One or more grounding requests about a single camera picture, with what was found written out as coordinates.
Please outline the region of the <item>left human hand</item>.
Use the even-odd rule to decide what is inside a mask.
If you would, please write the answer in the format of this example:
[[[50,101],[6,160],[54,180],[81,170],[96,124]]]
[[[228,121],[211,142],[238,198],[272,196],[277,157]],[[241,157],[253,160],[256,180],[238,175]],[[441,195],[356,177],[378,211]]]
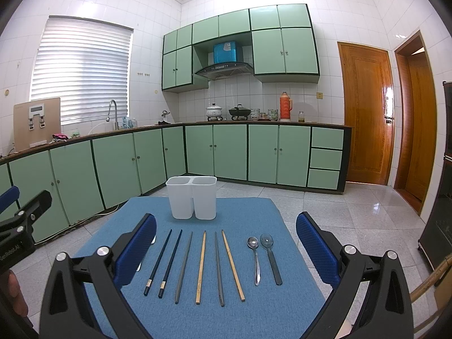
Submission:
[[[21,292],[19,281],[12,270],[7,274],[7,292],[15,313],[25,318],[28,316],[28,305]]]

